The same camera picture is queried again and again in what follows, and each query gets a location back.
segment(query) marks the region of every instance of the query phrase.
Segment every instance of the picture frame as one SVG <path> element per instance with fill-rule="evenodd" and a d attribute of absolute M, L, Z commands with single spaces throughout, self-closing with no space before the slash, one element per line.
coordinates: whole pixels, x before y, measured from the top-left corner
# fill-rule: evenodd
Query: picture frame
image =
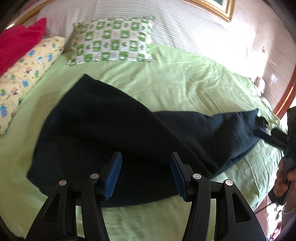
<path fill-rule="evenodd" d="M 235 0 L 185 0 L 200 6 L 219 16 L 227 22 L 231 22 Z"/>

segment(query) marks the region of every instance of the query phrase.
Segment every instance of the wall outlet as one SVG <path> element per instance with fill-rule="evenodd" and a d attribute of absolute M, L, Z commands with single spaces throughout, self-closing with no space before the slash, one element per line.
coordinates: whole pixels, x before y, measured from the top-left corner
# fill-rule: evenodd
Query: wall outlet
<path fill-rule="evenodd" d="M 278 80 L 278 78 L 275 76 L 274 73 L 271 74 L 270 79 L 271 79 L 271 81 L 274 82 L 274 83 L 276 83 L 277 80 Z"/>

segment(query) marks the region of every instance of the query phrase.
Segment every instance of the metal rivet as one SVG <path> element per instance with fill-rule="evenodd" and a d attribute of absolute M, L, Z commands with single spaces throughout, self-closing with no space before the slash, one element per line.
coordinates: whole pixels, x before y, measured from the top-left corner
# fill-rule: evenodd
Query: metal rivet
<path fill-rule="evenodd" d="M 193 178 L 194 179 L 201 179 L 202 176 L 200 174 L 198 174 L 198 173 L 195 173 L 195 174 L 193 174 Z"/>
<path fill-rule="evenodd" d="M 91 179 L 97 179 L 99 177 L 99 174 L 93 173 L 91 174 Z"/>
<path fill-rule="evenodd" d="M 225 181 L 225 184 L 228 185 L 228 186 L 232 186 L 232 185 L 233 185 L 233 181 L 231 181 L 231 180 L 226 180 L 226 181 Z"/>
<path fill-rule="evenodd" d="M 67 184 L 67 181 L 66 180 L 59 181 L 59 185 L 60 186 L 65 186 L 66 184 Z"/>

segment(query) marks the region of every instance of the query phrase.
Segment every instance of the green bed sheet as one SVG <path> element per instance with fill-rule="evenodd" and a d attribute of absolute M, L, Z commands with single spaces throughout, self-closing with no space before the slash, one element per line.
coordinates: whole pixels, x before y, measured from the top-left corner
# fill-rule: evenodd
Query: green bed sheet
<path fill-rule="evenodd" d="M 151 46 L 155 59 L 152 62 L 103 61 L 67 66 L 66 53 L 21 102 L 7 134 L 0 136 L 0 215 L 16 235 L 26 236 L 46 200 L 26 179 L 43 122 L 84 73 L 124 91 L 151 111 L 214 115 L 258 108 L 270 128 L 280 128 L 279 119 L 260 100 L 249 78 L 205 57 L 167 46 Z M 255 209 L 271 189 L 281 157 L 280 151 L 260 141 L 246 158 L 214 180 L 232 179 Z M 104 208 L 103 214 L 110 240 L 177 241 L 182 239 L 189 210 L 190 203 L 174 196 L 138 206 Z M 214 220 L 213 201 L 209 240 Z M 83 235 L 79 207 L 77 224 L 78 233 Z"/>

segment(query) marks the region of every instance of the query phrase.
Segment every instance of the human hand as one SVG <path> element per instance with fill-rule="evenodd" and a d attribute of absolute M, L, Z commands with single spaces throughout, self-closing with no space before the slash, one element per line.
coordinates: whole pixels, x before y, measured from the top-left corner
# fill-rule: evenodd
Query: human hand
<path fill-rule="evenodd" d="M 288 185 L 285 184 L 284 181 L 284 158 L 282 158 L 279 162 L 279 169 L 276 173 L 276 181 L 274 186 L 274 194 L 277 197 L 282 196 L 287 190 Z M 287 176 L 289 181 L 296 180 L 296 170 L 292 170 L 288 173 Z M 293 182 L 290 187 L 290 191 L 287 196 L 287 202 L 285 205 L 285 211 L 289 212 L 296 207 L 296 182 Z"/>

